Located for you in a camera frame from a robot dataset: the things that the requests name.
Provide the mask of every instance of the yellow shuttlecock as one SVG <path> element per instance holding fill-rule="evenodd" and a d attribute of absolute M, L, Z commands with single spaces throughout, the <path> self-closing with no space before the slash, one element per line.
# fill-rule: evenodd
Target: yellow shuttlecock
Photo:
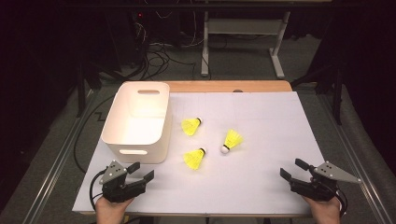
<path fill-rule="evenodd" d="M 198 148 L 184 153 L 183 159 L 192 170 L 197 170 L 205 154 L 206 152 L 203 148 Z"/>
<path fill-rule="evenodd" d="M 199 118 L 183 119 L 183 121 L 181 121 L 181 128 L 186 135 L 192 136 L 193 134 L 195 134 L 195 131 L 197 131 L 200 124 L 201 120 Z"/>
<path fill-rule="evenodd" d="M 224 145 L 221 147 L 220 151 L 222 153 L 228 153 L 231 148 L 239 145 L 243 140 L 244 140 L 244 138 L 238 132 L 236 132 L 233 129 L 230 129 L 227 132 L 227 136 L 225 138 Z"/>

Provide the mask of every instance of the silver metal plate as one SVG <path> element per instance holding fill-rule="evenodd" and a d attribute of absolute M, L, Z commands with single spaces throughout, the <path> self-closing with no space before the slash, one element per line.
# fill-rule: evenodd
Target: silver metal plate
<path fill-rule="evenodd" d="M 346 181 L 346 182 L 356 183 L 356 184 L 361 183 L 360 178 L 357 178 L 356 176 L 345 172 L 344 170 L 340 169 L 339 167 L 337 167 L 336 165 L 334 165 L 328 161 L 326 161 L 323 164 L 321 164 L 320 166 L 318 166 L 315 169 L 315 173 L 317 173 L 319 175 L 326 176 L 329 179 L 333 179 L 333 180 Z"/>
<path fill-rule="evenodd" d="M 112 161 L 107 167 L 107 170 L 105 171 L 105 174 L 102 176 L 102 179 L 99 181 L 99 183 L 103 185 L 108 181 L 126 173 L 126 169 L 123 166 L 121 166 L 117 161 Z"/>

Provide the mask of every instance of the storage box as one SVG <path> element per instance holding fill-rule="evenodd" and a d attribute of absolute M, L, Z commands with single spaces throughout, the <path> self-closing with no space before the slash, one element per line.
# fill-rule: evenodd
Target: storage box
<path fill-rule="evenodd" d="M 108 113 L 102 140 L 122 162 L 165 160 L 172 128 L 169 86 L 162 82 L 124 82 Z"/>

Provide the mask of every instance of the human arm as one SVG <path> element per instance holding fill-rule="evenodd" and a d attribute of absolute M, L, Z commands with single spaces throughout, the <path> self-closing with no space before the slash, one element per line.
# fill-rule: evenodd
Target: human arm
<path fill-rule="evenodd" d="M 123 203 L 111 203 L 106 198 L 100 197 L 96 201 L 96 223 L 97 224 L 120 224 L 125 214 L 125 209 L 134 199 Z"/>
<path fill-rule="evenodd" d="M 333 197 L 328 202 L 317 202 L 303 196 L 311 207 L 312 216 L 317 224 L 340 224 L 340 202 Z"/>

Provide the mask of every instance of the white table surface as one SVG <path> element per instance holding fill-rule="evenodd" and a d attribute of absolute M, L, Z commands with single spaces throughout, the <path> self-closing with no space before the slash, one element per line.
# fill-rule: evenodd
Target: white table surface
<path fill-rule="evenodd" d="M 127 212 L 151 216 L 308 217 L 300 195 L 279 175 L 282 167 L 294 178 L 309 181 L 309 172 L 294 164 L 300 158 L 323 163 L 318 144 L 296 92 L 171 93 L 173 127 L 168 155 L 160 164 L 142 164 L 127 183 L 155 171 L 147 192 Z M 199 117 L 194 136 L 181 130 L 183 119 Z M 244 142 L 228 154 L 219 149 L 229 129 Z M 198 170 L 183 153 L 204 147 Z M 92 212 L 89 186 L 93 177 L 116 159 L 99 140 L 73 211 Z M 93 195 L 102 192 L 97 179 Z"/>

